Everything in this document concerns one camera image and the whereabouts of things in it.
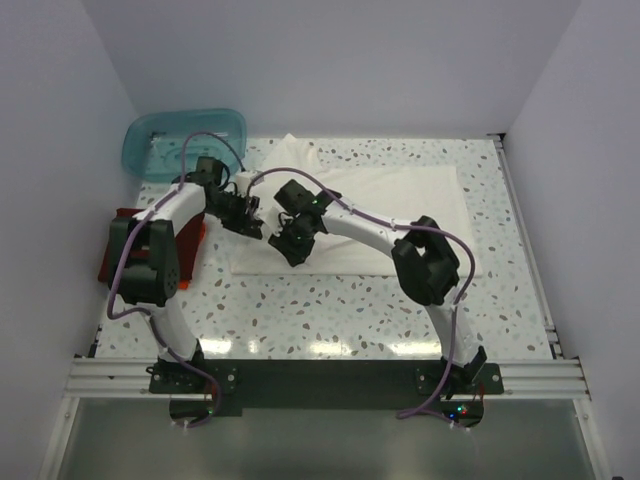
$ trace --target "terrazzo surface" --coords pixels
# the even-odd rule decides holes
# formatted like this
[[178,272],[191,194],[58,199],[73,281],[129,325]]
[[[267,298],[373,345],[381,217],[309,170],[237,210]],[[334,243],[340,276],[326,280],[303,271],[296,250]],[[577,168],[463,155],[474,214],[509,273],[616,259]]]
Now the terrazzo surface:
[[[250,138],[246,166],[260,165],[278,141]],[[463,304],[477,338],[492,361],[552,358],[491,140],[307,141],[318,148],[321,162],[328,167],[455,165],[484,269]],[[143,184],[138,206],[145,208],[166,189],[166,185]],[[397,279],[231,275],[229,259],[239,239],[215,219],[207,217],[206,222],[194,280],[177,295],[207,357],[439,358],[440,343],[429,317],[403,294]],[[117,303],[116,310],[121,308],[122,303]],[[110,321],[102,314],[97,357],[156,354],[141,316]]]

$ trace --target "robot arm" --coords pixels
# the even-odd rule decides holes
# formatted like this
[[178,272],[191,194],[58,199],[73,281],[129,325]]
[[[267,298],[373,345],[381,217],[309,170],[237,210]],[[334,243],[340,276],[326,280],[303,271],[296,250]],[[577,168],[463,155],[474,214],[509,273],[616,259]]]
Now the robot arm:
[[[352,209],[367,213],[341,194],[332,193]],[[290,218],[277,235],[269,238],[269,244],[281,252],[292,267],[303,263],[309,256],[317,233],[351,238],[384,253],[393,260],[405,294],[425,306],[440,339],[443,358],[449,359],[451,309],[457,293],[455,286],[459,282],[457,269],[460,262],[443,236],[416,230],[400,231],[373,223],[350,213],[326,192],[321,191],[314,196],[295,180],[285,184],[275,199]],[[389,225],[438,228],[438,224],[426,216],[417,221],[392,219],[374,213],[371,216]],[[473,335],[463,309],[457,312],[452,362],[469,380],[477,376],[486,362],[484,348]]]
[[[187,176],[188,183],[178,195],[160,206],[158,202],[152,204],[133,218],[116,218],[110,230],[112,280],[128,233],[150,211],[154,212],[153,219],[145,225],[134,244],[118,293],[126,303],[139,304],[151,311],[161,337],[185,360],[192,359],[199,351],[199,346],[173,298],[179,279],[175,235],[193,216],[205,211],[219,218],[229,230],[262,238],[263,222],[252,214],[259,199],[253,197],[247,201],[242,195],[222,190],[219,163],[215,159],[202,157],[196,171]],[[292,267],[303,263],[311,254],[317,233],[348,237],[384,253],[392,258],[403,291],[413,301],[426,307],[440,338],[443,357],[451,357],[451,308],[455,286],[459,281],[459,261],[442,236],[420,231],[403,232],[376,225],[350,214],[326,192],[315,196],[294,180],[284,185],[275,199],[290,218],[278,234],[270,236],[268,242],[282,253]],[[353,205],[345,198],[342,200]],[[416,222],[384,220],[391,225],[395,221],[397,224],[438,227],[429,217],[421,217]],[[148,250],[147,256],[136,256],[135,252],[144,250]],[[460,369],[460,375],[471,381],[484,365],[486,355],[476,341],[462,309],[457,316],[455,340],[452,362]],[[174,361],[160,345],[159,348],[161,359]]]

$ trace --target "black bracket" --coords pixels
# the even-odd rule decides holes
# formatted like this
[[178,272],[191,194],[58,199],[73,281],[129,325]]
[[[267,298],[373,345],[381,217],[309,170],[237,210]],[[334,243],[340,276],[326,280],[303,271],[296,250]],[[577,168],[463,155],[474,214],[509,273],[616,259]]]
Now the black bracket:
[[[426,216],[411,224],[439,228]],[[391,257],[402,291],[420,305],[442,305],[446,294],[460,281],[460,261],[442,235],[412,230],[396,240]]]
[[[434,391],[444,368],[441,360],[204,360],[196,356],[193,363],[220,383],[220,416],[239,416],[245,408],[401,410],[422,403]],[[150,393],[207,393],[204,380],[178,364],[158,361],[147,371]],[[447,396],[480,393],[504,393],[497,364],[485,364],[474,383],[447,386]],[[433,408],[444,413],[458,405],[440,401]]]
[[[112,287],[122,250],[131,230],[132,217],[116,217],[109,227],[109,288]],[[138,233],[127,257],[118,293],[126,303],[164,306],[178,290],[180,262],[173,224],[168,220],[147,223]]]
[[[333,194],[338,198],[342,196],[338,192]],[[324,191],[314,196],[295,180],[289,180],[274,198],[293,218],[284,223],[280,235],[271,235],[269,245],[295,267],[304,263],[311,254],[316,233],[327,233],[322,215],[333,199]]]

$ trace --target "translucent blue bin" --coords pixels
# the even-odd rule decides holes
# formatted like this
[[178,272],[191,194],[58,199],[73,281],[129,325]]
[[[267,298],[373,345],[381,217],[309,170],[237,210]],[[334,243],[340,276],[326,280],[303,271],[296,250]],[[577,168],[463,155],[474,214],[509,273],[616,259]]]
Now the translucent blue bin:
[[[216,108],[154,113],[131,124],[122,145],[122,166],[149,182],[170,183],[180,175],[180,151],[193,132],[208,131],[224,138],[240,158],[247,146],[247,124],[235,110]],[[187,172],[198,157],[209,156],[227,164],[231,174],[239,165],[226,145],[208,135],[192,138],[187,146]]]

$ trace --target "white towel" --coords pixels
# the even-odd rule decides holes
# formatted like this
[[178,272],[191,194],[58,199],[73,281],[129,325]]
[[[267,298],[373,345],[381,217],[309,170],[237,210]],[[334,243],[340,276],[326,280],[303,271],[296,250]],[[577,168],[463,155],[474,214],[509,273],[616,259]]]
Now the white towel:
[[[459,236],[475,253],[469,214],[453,166],[322,169],[315,149],[291,135],[276,146],[261,170],[276,166],[291,166],[312,173],[325,186],[381,215],[408,221],[415,221],[422,215],[432,217],[440,228]],[[295,178],[314,193],[319,191],[303,177],[288,173],[267,176],[252,190],[252,194],[260,197],[259,213],[266,213],[277,206],[273,196],[290,178]],[[289,266],[284,257],[266,242],[249,240],[236,250],[231,259],[231,272],[396,276],[393,261],[366,245],[320,233],[315,239],[309,258],[295,268]],[[455,243],[450,243],[460,259],[459,274],[467,276],[467,255]],[[480,273],[478,265],[476,274]]]

